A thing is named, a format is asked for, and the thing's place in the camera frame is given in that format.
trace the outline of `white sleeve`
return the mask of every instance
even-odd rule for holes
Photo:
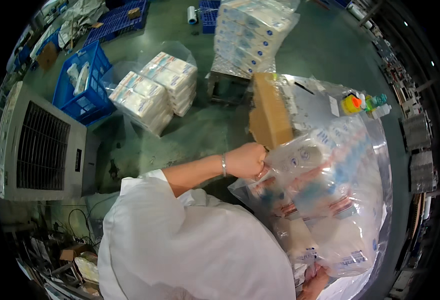
[[[286,254],[257,219],[224,206],[184,207],[160,170],[122,181],[105,236],[128,299],[143,299],[139,282],[182,287],[199,299],[295,299]]]

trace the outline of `concrete floor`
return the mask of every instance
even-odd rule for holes
[[[109,174],[111,160],[119,169],[118,177],[136,177],[157,168],[223,153],[251,140],[247,134],[247,107],[210,104],[206,98],[205,75],[210,71],[214,57],[213,35],[202,34],[201,24],[192,26],[186,23],[185,11],[190,5],[198,6],[198,1],[153,1],[144,30],[102,44],[106,56],[115,64],[135,60],[142,50],[162,41],[178,40],[192,51],[196,59],[198,81],[197,99],[193,107],[185,117],[175,117],[161,138],[139,128],[126,130],[118,112],[89,127],[102,140],[96,174],[100,193],[112,193],[120,189],[120,181],[113,180]],[[402,114],[379,70],[380,59],[371,43],[371,34],[359,28],[358,21],[348,12],[333,4],[330,8],[327,11],[312,1],[300,5],[297,11],[301,14],[300,21],[277,53],[277,72],[314,76],[322,81],[365,90],[371,95],[385,93],[392,105],[391,113],[382,118],[394,183],[392,229],[379,279],[365,295],[366,299],[381,299],[393,283],[394,266],[403,244],[410,202],[408,156],[404,151],[397,121]],[[75,51],[81,48],[85,39],[86,36],[79,41]],[[51,101],[61,66],[68,57],[61,52],[48,72],[43,73],[41,69],[29,71],[24,81]],[[234,201],[225,184],[225,181],[209,184],[207,192],[223,200]],[[69,212],[76,205],[86,212],[105,198],[108,196],[90,197],[87,204],[84,203],[85,199],[81,203],[55,203],[52,217],[65,223]],[[92,218],[102,219],[114,201],[115,197],[110,197],[96,206],[91,213]],[[75,231],[87,234],[85,221],[78,211],[72,213],[71,224]]]

